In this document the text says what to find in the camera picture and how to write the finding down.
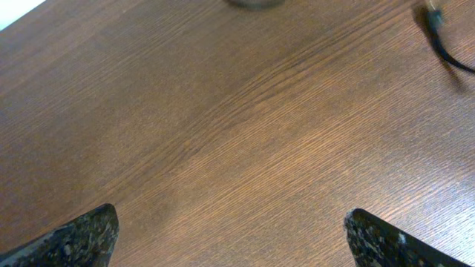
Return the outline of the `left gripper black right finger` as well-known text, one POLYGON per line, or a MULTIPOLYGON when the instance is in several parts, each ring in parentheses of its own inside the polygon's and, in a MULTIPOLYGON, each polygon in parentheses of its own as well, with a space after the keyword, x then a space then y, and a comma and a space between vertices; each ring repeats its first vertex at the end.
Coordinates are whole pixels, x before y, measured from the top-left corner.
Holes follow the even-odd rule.
POLYGON ((469 267, 362 208, 347 213, 344 228, 357 267, 469 267))

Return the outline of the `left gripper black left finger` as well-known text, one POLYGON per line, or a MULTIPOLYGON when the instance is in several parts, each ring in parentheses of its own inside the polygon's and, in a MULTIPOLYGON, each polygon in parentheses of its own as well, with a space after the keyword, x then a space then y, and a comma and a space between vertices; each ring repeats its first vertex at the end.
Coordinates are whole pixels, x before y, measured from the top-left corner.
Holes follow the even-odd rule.
POLYGON ((119 236, 115 207, 106 203, 1 255, 1 265, 107 267, 119 236))

